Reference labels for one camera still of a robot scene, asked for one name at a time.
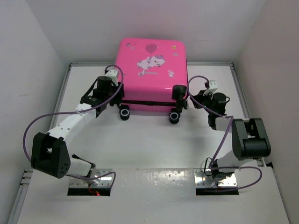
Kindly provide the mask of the pink suitcase with dark lining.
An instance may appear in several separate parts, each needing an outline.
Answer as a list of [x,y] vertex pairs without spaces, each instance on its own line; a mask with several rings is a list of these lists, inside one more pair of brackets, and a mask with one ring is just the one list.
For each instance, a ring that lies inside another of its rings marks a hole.
[[164,112],[177,124],[187,110],[187,60],[185,45],[176,40],[125,38],[116,65],[123,74],[124,97],[119,104],[122,120],[131,111]]

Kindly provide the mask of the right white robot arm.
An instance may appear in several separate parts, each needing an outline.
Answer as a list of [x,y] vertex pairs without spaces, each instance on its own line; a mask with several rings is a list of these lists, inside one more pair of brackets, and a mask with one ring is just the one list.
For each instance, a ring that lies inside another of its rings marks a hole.
[[[234,173],[243,164],[267,157],[271,154],[271,144],[261,118],[235,119],[226,114],[230,98],[223,93],[200,91],[191,100],[197,109],[208,112],[208,124],[216,131],[224,131],[224,136],[208,164],[209,175],[222,178]],[[228,134],[231,134],[232,149],[221,158],[216,158]]]

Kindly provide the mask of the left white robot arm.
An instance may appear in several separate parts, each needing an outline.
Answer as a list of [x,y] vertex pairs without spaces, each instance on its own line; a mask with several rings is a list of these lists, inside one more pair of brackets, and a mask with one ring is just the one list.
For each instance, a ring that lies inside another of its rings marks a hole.
[[122,90],[116,76],[97,77],[74,111],[67,113],[56,127],[34,136],[31,167],[58,179],[66,175],[88,178],[95,164],[70,154],[68,147],[80,131],[107,108],[110,101],[121,101]]

